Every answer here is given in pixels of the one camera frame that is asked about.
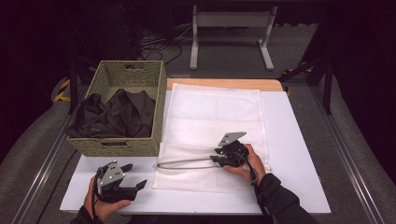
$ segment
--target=wooden board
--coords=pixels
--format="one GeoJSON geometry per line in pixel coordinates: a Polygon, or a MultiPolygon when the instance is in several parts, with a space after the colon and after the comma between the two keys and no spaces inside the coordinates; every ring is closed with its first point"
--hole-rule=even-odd
{"type": "Polygon", "coordinates": [[[168,78],[166,89],[171,91],[174,83],[260,91],[283,91],[282,85],[275,79],[168,78]]]}

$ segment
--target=wicker basket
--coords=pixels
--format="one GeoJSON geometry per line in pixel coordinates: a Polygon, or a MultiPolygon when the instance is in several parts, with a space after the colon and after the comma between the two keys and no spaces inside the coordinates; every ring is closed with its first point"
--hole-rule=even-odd
{"type": "Polygon", "coordinates": [[[155,100],[150,138],[71,138],[68,141],[87,157],[158,156],[163,131],[166,73],[163,62],[102,61],[96,70],[86,98],[102,95],[106,103],[118,89],[135,93],[146,91],[155,100]]]}

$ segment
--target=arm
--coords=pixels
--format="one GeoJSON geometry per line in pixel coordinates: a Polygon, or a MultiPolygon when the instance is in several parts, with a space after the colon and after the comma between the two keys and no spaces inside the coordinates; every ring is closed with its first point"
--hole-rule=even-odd
{"type": "MultiPolygon", "coordinates": [[[[250,144],[246,144],[249,155],[248,161],[257,171],[259,181],[255,186],[257,203],[264,214],[276,217],[279,224],[290,223],[317,223],[301,206],[299,198],[280,185],[280,180],[272,174],[266,174],[262,160],[254,152],[250,144]]],[[[224,166],[224,170],[231,174],[241,175],[246,181],[250,182],[250,172],[243,167],[224,166]]]]}
{"type": "Polygon", "coordinates": [[[70,224],[86,224],[86,223],[103,224],[104,222],[106,222],[106,220],[110,217],[111,214],[131,204],[129,200],[121,200],[116,203],[103,203],[99,201],[96,195],[94,194],[94,200],[96,201],[96,203],[94,204],[94,209],[98,217],[97,222],[94,222],[93,214],[92,214],[93,181],[94,181],[94,177],[91,178],[91,183],[88,188],[88,193],[85,196],[84,205],[81,206],[81,208],[78,211],[77,217],[71,220],[70,224]]]}

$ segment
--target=black sleeve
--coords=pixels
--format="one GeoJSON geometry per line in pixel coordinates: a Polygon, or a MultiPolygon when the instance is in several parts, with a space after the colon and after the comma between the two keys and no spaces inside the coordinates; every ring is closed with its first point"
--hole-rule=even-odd
{"type": "Polygon", "coordinates": [[[318,223],[300,206],[299,198],[283,188],[273,174],[265,175],[255,191],[262,212],[275,216],[279,224],[318,223]]]}
{"type": "Polygon", "coordinates": [[[77,217],[73,218],[69,224],[95,224],[90,216],[90,213],[88,210],[84,207],[81,206],[79,208],[77,217]]]}

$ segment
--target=white cloth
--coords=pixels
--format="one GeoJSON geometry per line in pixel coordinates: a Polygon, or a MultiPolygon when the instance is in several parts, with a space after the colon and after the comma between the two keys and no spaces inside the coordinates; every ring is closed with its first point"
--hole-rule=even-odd
{"type": "MultiPolygon", "coordinates": [[[[260,91],[174,84],[168,106],[158,163],[208,158],[226,133],[247,132],[250,143],[268,161],[260,91]]],[[[169,164],[167,167],[207,167],[211,160],[169,164]]],[[[167,170],[157,168],[154,189],[210,192],[251,190],[236,175],[220,168],[167,170]]]]}

